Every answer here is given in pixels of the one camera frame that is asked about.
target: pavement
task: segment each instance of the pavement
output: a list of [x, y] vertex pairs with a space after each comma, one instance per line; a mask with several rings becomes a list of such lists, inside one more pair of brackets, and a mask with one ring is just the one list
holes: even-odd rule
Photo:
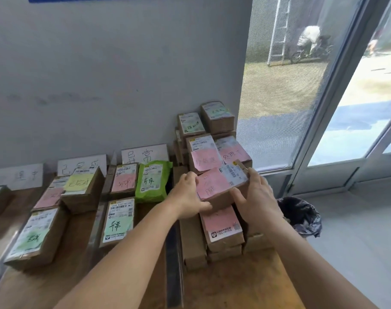
[[[256, 168], [291, 166], [326, 68], [323, 62], [246, 65], [237, 139]], [[383, 52], [360, 61], [309, 165], [363, 157], [390, 119], [391, 52]]]

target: pink sticky note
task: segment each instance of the pink sticky note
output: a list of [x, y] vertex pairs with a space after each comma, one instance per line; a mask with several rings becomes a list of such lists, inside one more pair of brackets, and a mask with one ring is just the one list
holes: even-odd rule
[[201, 199], [207, 199], [228, 190], [230, 187], [226, 177], [219, 171], [219, 168], [213, 168], [198, 176], [196, 190]]
[[211, 215], [201, 215], [207, 231], [215, 232], [239, 224], [233, 207], [221, 209]]
[[240, 161], [246, 161], [251, 159], [249, 154], [247, 154], [247, 152], [239, 143], [231, 147], [223, 147], [219, 150], [219, 152], [221, 158], [226, 164], [230, 164], [237, 159]]
[[218, 150], [214, 148], [192, 151], [191, 156], [194, 167], [198, 171], [206, 171], [223, 165]]
[[53, 187], [47, 189], [34, 206], [34, 209], [58, 205], [58, 201], [61, 198], [62, 191], [64, 191], [63, 187]]
[[135, 187], [135, 173], [123, 173], [114, 178], [111, 192], [124, 191]]

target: yellow sticky note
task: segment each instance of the yellow sticky note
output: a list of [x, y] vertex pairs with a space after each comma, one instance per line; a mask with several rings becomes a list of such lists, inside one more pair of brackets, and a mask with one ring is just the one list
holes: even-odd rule
[[84, 191], [90, 185], [93, 177], [93, 173], [75, 173], [69, 177], [68, 182], [64, 186], [64, 191]]

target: black trash bag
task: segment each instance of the black trash bag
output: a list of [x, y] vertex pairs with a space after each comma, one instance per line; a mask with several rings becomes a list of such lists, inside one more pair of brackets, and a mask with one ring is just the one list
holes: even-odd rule
[[277, 200], [284, 216], [302, 237], [319, 237], [322, 232], [322, 218], [316, 208], [297, 197], [283, 197]]

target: forearm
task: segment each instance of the forearm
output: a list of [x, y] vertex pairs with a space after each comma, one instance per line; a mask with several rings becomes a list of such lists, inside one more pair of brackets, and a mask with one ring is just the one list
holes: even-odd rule
[[138, 308], [176, 220], [170, 203], [156, 205], [56, 308]]
[[263, 227], [307, 309], [376, 308], [282, 218]]

